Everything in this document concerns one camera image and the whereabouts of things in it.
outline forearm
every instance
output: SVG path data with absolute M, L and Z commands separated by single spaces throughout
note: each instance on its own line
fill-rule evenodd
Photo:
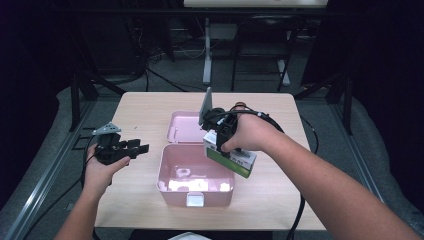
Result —
M 100 198 L 81 194 L 55 239 L 92 239 Z
M 336 239 L 419 239 L 357 181 L 284 134 L 265 147 Z

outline person's left hand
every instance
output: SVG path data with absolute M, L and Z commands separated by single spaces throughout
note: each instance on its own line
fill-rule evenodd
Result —
M 96 144 L 92 145 L 87 151 L 88 162 L 85 170 L 84 190 L 100 199 L 112 182 L 113 174 L 127 166 L 131 159 L 124 157 L 115 163 L 104 165 L 96 157 L 91 157 L 95 153 L 95 147 Z

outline pink plastic box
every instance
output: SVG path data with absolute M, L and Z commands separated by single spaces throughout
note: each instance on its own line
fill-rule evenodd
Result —
M 198 112 L 178 111 L 171 116 L 170 144 L 162 152 L 157 187 L 172 206 L 228 206 L 234 172 L 205 156 L 202 139 L 206 131 L 198 120 Z

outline gray carpet floor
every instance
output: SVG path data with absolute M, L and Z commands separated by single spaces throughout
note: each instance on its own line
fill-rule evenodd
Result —
M 215 92 L 228 92 L 230 89 L 232 61 L 229 57 L 229 46 L 231 46 L 230 42 L 216 42 L 214 46 L 210 86 Z M 303 90 L 300 80 L 311 47 L 312 42 L 309 40 L 298 41 L 288 71 L 291 86 L 283 88 L 281 92 L 296 94 Z M 180 86 L 188 91 L 202 91 L 206 88 L 202 84 L 204 55 L 190 58 L 186 56 L 187 53 L 177 53 L 175 62 L 162 57 L 159 62 L 152 63 L 149 67 L 173 82 L 187 85 Z M 108 79 L 116 81 L 119 77 L 114 76 Z M 136 81 L 119 86 L 127 91 L 143 92 L 147 81 L 149 81 L 149 91 L 179 91 L 152 74 L 149 75 L 148 80 L 146 76 L 143 76 Z M 237 81 L 236 91 L 275 92 L 277 84 L 276 80 Z M 57 118 L 22 182 L 0 212 L 0 239 L 21 239 L 47 207 L 79 178 L 83 152 L 73 148 L 83 147 L 84 141 L 77 142 L 78 136 L 88 136 L 93 128 L 109 122 L 119 103 L 119 97 L 115 93 L 100 85 L 96 85 L 96 88 L 100 93 L 98 101 L 88 102 L 81 97 L 83 119 L 73 133 L 68 132 L 71 126 L 70 90 L 65 89 L 58 94 L 60 109 Z M 364 169 L 360 164 L 363 161 L 372 176 L 372 184 L 376 185 L 379 197 L 417 232 L 423 234 L 424 217 L 404 198 L 396 181 L 390 175 L 384 143 L 366 110 L 358 101 L 354 101 L 353 136 L 349 136 L 340 125 L 340 107 L 328 105 L 323 99 L 325 93 L 326 90 L 323 89 L 305 100 L 296 102 L 302 117 L 310 122 L 318 134 L 317 154 L 367 185 L 369 179 L 364 179 Z M 317 142 L 313 132 L 306 123 L 304 127 L 310 148 L 314 149 Z M 39 187 L 40 180 L 45 178 L 46 171 L 56 161 L 61 163 L 57 164 L 55 174 L 50 176 L 51 184 L 44 186 L 46 195 L 37 199 L 37 204 L 31 202 L 34 200 L 31 194 Z M 73 187 L 31 229 L 27 239 L 52 239 L 67 217 L 80 191 L 79 184 Z M 128 239 L 132 229 L 99 228 L 96 231 L 101 239 Z M 274 239 L 285 239 L 286 234 L 286 231 L 274 232 Z M 326 231 L 298 231 L 296 239 L 332 238 Z

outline human hand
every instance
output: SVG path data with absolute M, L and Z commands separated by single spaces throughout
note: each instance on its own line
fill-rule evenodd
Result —
M 96 145 L 92 145 L 87 151 L 87 166 L 83 190 L 100 198 L 112 182 L 113 175 L 127 166 L 131 159 L 127 156 L 110 165 L 104 165 L 96 157 L 92 157 L 95 154 L 95 147 Z
M 244 109 L 244 107 L 240 106 L 235 108 L 235 110 Z M 236 133 L 221 146 L 221 149 L 224 152 L 229 152 L 236 148 L 249 151 L 264 151 L 265 144 L 275 134 L 281 133 L 270 123 L 256 115 L 240 113 L 238 114 Z

